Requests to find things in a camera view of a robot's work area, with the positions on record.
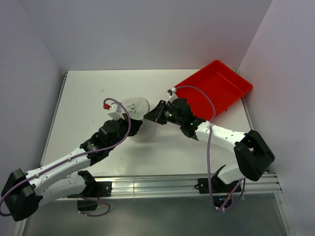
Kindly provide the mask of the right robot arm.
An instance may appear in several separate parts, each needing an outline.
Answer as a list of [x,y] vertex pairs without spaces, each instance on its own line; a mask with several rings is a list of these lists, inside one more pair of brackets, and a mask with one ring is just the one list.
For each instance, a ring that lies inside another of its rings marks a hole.
[[162,125],[168,122],[176,124],[188,138],[210,141],[233,153],[236,163],[224,164],[212,176],[213,186],[220,192],[244,178],[258,181],[275,160],[274,154],[257,131],[239,132],[214,125],[195,116],[185,98],[177,98],[173,102],[161,100],[144,115],[144,119]]

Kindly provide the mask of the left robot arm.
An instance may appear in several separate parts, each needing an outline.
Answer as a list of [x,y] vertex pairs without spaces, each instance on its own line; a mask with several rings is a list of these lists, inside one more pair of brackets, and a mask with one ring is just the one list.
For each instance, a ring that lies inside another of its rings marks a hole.
[[1,216],[11,216],[17,222],[59,198],[93,197],[97,183],[86,169],[105,159],[127,137],[135,136],[142,124],[134,119],[108,120],[68,155],[34,170],[14,170],[0,194],[0,203],[8,209]]

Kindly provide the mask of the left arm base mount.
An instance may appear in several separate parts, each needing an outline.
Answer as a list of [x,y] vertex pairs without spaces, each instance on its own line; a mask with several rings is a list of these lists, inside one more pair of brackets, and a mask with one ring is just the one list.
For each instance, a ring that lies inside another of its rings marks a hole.
[[[111,210],[111,206],[109,203],[105,202],[102,197],[110,197],[111,190],[112,182],[96,182],[88,186],[88,190],[84,190],[83,193],[75,195],[79,214],[86,217],[101,217],[107,215]],[[107,207],[107,210],[103,213],[93,213],[93,211],[96,211],[96,209],[101,206]]]

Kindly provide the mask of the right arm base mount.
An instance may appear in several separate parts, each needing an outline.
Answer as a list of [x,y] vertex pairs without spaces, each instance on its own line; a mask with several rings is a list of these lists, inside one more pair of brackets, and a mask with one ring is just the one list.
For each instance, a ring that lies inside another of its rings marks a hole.
[[[230,184],[225,184],[218,177],[220,171],[225,167],[223,165],[211,176],[211,198],[213,207],[216,212],[225,212],[227,209],[235,206],[243,197],[244,194],[244,180],[234,181]],[[233,202],[232,191],[240,193],[238,199]]]

